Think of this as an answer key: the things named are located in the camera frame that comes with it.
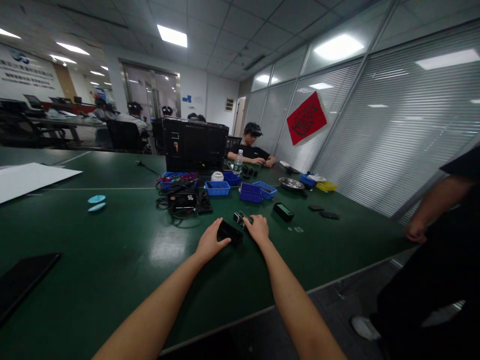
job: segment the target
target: white sheet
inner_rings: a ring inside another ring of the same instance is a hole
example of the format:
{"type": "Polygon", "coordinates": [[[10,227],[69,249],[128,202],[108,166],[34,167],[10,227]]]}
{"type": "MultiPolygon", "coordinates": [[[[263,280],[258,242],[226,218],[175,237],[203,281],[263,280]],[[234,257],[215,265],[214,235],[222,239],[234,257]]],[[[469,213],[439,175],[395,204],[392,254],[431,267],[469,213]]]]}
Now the white sheet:
{"type": "Polygon", "coordinates": [[[0,204],[80,173],[35,162],[0,169],[0,204]]]}

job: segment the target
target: plastic bottle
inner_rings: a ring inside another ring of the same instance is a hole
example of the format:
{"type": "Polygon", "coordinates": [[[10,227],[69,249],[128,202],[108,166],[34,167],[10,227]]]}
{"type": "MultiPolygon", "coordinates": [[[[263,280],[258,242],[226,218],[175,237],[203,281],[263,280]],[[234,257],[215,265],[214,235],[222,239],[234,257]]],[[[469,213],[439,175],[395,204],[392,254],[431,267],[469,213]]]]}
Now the plastic bottle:
{"type": "Polygon", "coordinates": [[[233,173],[237,176],[240,175],[240,173],[242,172],[242,165],[244,164],[243,153],[243,150],[238,150],[238,155],[236,156],[235,162],[233,163],[233,173]]]}

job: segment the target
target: red decoration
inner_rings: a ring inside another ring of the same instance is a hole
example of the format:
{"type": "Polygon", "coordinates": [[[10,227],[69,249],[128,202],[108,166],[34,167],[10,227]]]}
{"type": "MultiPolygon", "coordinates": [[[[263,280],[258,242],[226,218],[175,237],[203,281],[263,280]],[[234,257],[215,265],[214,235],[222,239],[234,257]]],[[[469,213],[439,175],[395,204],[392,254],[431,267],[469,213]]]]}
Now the red decoration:
{"type": "Polygon", "coordinates": [[[315,91],[286,119],[293,146],[327,125],[319,96],[315,91]]]}

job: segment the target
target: blue plastic bin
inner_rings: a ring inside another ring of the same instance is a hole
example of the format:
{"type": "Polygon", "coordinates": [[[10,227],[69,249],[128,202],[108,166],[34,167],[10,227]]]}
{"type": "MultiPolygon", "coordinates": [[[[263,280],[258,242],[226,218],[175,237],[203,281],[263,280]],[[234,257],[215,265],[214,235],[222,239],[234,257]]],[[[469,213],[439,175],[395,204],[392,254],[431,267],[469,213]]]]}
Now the blue plastic bin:
{"type": "Polygon", "coordinates": [[[259,204],[263,201],[262,189],[260,186],[242,182],[240,186],[240,200],[259,204]]]}
{"type": "Polygon", "coordinates": [[[315,180],[309,179],[307,174],[302,174],[300,176],[300,182],[310,187],[314,187],[317,184],[315,180]]]}
{"type": "Polygon", "coordinates": [[[223,173],[223,180],[225,180],[228,185],[237,186],[242,182],[242,178],[240,176],[235,175],[233,172],[224,172],[223,173]]]}
{"type": "MultiPolygon", "coordinates": [[[[173,175],[173,176],[185,176],[185,175],[189,175],[189,174],[195,174],[194,172],[177,172],[177,171],[174,171],[174,172],[164,172],[162,174],[162,178],[168,178],[170,175],[173,175]]],[[[160,181],[161,182],[161,188],[162,190],[165,190],[165,191],[168,191],[170,190],[170,188],[172,187],[172,185],[175,184],[175,182],[163,182],[163,181],[160,181]]]]}
{"type": "Polygon", "coordinates": [[[208,196],[225,196],[230,192],[230,185],[226,181],[205,181],[208,196]]]}
{"type": "Polygon", "coordinates": [[[274,198],[275,193],[277,192],[277,189],[274,187],[271,187],[270,185],[267,185],[263,181],[256,181],[253,183],[253,185],[257,185],[261,189],[261,197],[264,198],[265,200],[271,200],[274,198]]]}

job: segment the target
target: shoe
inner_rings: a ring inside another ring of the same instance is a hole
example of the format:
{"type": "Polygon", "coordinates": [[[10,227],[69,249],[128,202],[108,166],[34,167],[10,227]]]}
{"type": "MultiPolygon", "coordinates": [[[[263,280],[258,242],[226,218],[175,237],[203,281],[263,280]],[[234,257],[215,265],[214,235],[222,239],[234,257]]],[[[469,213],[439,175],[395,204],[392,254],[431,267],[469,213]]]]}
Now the shoe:
{"type": "Polygon", "coordinates": [[[350,324],[358,335],[368,341],[378,340],[382,337],[367,317],[354,316],[350,319],[350,324]]]}

